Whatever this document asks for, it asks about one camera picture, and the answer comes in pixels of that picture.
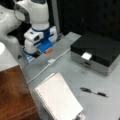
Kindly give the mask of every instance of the cable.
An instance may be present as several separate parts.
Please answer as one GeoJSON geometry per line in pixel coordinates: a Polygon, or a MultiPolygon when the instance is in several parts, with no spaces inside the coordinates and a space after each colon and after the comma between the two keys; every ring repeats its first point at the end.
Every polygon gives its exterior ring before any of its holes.
{"type": "Polygon", "coordinates": [[[42,70],[40,71],[35,77],[33,77],[32,79],[30,79],[27,84],[29,84],[30,82],[32,82],[34,79],[36,79],[39,75],[41,75],[48,67],[50,67],[51,65],[53,65],[59,58],[61,58],[63,55],[65,55],[67,52],[70,51],[70,48],[65,51],[63,54],[59,55],[56,59],[50,59],[48,60],[48,65],[42,70]]]}
{"type": "Polygon", "coordinates": [[[65,51],[63,54],[61,54],[61,55],[59,55],[56,59],[55,59],[55,61],[57,61],[60,57],[62,57],[63,55],[65,55],[67,52],[69,52],[70,51],[70,48],[67,50],[67,51],[65,51]]]}
{"type": "Polygon", "coordinates": [[[47,65],[42,71],[40,71],[34,78],[30,79],[27,84],[29,84],[30,82],[32,82],[34,79],[36,79],[40,74],[42,74],[47,68],[49,67],[49,65],[47,65]]]}

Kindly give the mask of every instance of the white paper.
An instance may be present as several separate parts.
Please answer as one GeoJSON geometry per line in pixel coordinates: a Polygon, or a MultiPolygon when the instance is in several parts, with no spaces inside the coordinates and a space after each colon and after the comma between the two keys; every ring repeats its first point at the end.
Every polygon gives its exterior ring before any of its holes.
{"type": "Polygon", "coordinates": [[[49,76],[35,91],[54,120],[73,120],[83,110],[60,73],[49,76]]]}
{"type": "Polygon", "coordinates": [[[90,60],[92,57],[92,54],[88,53],[88,52],[85,52],[83,55],[82,55],[82,58],[84,58],[85,60],[90,60]]]}

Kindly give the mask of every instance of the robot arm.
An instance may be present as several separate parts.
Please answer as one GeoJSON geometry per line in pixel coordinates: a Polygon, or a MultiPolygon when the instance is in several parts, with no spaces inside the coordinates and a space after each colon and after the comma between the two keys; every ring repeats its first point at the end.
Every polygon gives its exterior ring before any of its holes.
{"type": "Polygon", "coordinates": [[[34,54],[37,50],[45,52],[57,39],[56,27],[50,28],[46,0],[24,0],[15,5],[15,16],[22,22],[31,23],[25,33],[25,50],[34,54]]]}

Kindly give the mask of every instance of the black wall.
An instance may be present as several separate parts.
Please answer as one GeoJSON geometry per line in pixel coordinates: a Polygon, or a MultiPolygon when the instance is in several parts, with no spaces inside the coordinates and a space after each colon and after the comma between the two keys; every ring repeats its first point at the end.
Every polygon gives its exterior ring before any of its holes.
{"type": "Polygon", "coordinates": [[[61,29],[120,40],[120,0],[58,0],[61,29]]]}

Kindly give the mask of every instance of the black object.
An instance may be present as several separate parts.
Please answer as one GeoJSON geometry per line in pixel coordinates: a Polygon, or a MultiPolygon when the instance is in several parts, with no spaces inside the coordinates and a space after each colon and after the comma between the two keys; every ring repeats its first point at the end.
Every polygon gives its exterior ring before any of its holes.
{"type": "Polygon", "coordinates": [[[120,41],[87,32],[71,45],[71,51],[81,56],[88,52],[91,60],[110,67],[120,54],[120,41]]]}
{"type": "Polygon", "coordinates": [[[90,89],[88,89],[88,88],[80,88],[82,91],[84,91],[84,92],[88,92],[88,93],[94,93],[94,94],[96,94],[96,95],[100,95],[100,96],[103,96],[103,97],[108,97],[105,93],[101,93],[101,92],[95,92],[95,91],[92,91],[92,90],[90,90],[90,89]]]}

